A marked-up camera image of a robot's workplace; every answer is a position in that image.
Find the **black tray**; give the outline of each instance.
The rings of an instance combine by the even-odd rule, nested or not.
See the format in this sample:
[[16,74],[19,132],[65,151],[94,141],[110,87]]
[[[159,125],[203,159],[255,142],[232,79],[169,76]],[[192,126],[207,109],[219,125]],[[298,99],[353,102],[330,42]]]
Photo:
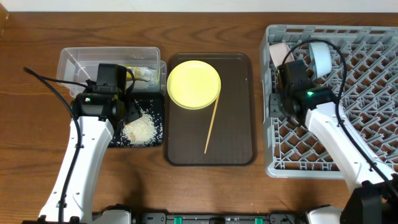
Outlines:
[[134,146],[130,140],[122,138],[120,130],[115,132],[108,147],[152,147],[161,145],[164,136],[164,96],[161,93],[134,93],[132,98],[136,101],[139,110],[147,111],[147,114],[152,116],[154,125],[157,127],[157,140],[146,146]]
[[245,166],[256,156],[254,92],[250,59],[243,54],[177,54],[169,71],[189,60],[213,66],[221,93],[207,153],[204,154],[215,103],[187,110],[166,99],[165,160],[175,166]]

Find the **plastic container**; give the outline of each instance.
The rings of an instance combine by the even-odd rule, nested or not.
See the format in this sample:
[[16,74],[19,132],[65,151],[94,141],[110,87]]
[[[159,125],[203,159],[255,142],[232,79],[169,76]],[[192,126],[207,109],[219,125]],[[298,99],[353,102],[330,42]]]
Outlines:
[[[341,103],[349,120],[369,147],[387,165],[398,170],[398,28],[353,26],[267,27],[259,53],[264,98],[264,155],[271,177],[342,179],[337,166],[318,139],[305,128],[295,128],[269,113],[271,93],[277,92],[275,66],[269,46],[285,42],[290,48],[303,40],[326,39],[337,45],[348,67]],[[316,79],[337,94],[341,61],[330,48],[332,71]],[[308,46],[294,52],[313,73]]]
[[[156,47],[70,47],[61,51],[58,63],[57,79],[85,84],[87,79],[96,81],[98,64],[116,63],[135,67],[147,67],[154,71],[153,82],[136,81],[133,92],[161,91],[162,78],[160,67],[160,51]],[[84,88],[71,84],[60,83],[70,89],[75,97]]]

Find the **green clip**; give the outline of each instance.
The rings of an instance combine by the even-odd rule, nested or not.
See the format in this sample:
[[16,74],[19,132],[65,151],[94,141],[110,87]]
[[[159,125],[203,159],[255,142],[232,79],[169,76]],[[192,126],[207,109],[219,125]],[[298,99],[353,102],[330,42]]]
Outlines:
[[182,217],[175,217],[174,224],[182,224]]
[[255,218],[254,219],[254,224],[262,224],[262,223],[263,223],[262,218]]

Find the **yellow plate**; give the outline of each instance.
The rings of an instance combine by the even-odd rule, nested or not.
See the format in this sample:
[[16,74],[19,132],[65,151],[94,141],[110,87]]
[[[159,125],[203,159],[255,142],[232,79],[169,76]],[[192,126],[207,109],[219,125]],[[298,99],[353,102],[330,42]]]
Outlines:
[[177,65],[167,80],[167,91],[177,105],[186,109],[201,109],[214,102],[221,91],[217,71],[197,60]]

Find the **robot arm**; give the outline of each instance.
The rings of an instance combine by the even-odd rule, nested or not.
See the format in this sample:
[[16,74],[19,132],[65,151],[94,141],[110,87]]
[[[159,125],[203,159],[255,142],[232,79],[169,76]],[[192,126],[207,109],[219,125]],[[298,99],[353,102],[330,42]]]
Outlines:
[[[69,222],[71,217],[78,217],[81,223],[92,222],[93,195],[102,159],[109,142],[113,137],[113,127],[109,120],[99,121],[98,117],[81,116],[78,119],[82,137],[82,147],[71,176],[63,221]],[[63,184],[75,153],[76,127],[70,123],[70,137],[67,152],[47,203],[40,212],[47,222],[58,221],[58,208]]]
[[[316,135],[329,152],[333,161],[343,173],[350,192],[355,188],[362,187],[362,183],[366,180],[372,184],[383,182],[383,179],[370,168],[370,165],[354,147],[342,128],[338,126],[335,106],[334,102],[329,102],[317,105],[314,110],[309,109],[305,118],[306,127]],[[344,114],[344,111],[341,108],[339,109],[340,114]],[[386,177],[392,180],[391,175],[395,174],[395,171],[377,157],[347,119],[345,126],[365,153],[374,160],[377,167]]]
[[317,87],[311,82],[301,60],[280,65],[277,72],[281,87],[278,96],[280,102],[274,103],[276,108],[270,107],[271,111],[281,111],[282,118],[295,118],[316,135],[343,173],[351,192],[344,210],[333,207],[312,210],[307,213],[308,222],[376,224],[392,220],[396,223],[394,215],[398,201],[394,191],[398,188],[398,176],[393,168],[385,165],[368,147],[340,107],[338,114],[342,117],[343,124],[339,124],[336,114],[339,99],[327,87]]
[[[47,203],[37,222],[58,223],[58,214],[63,210],[64,223],[92,223],[93,195],[102,160],[115,131],[125,122],[141,117],[137,106],[129,98],[134,86],[126,89],[125,67],[116,64],[100,64],[96,83],[79,93],[72,102],[72,115],[77,120],[81,136],[77,136],[75,122],[71,122],[70,137],[65,157]],[[76,154],[76,143],[81,137],[81,146]],[[72,171],[66,188],[61,195]],[[95,223],[130,224],[130,209],[123,205],[108,207]]]

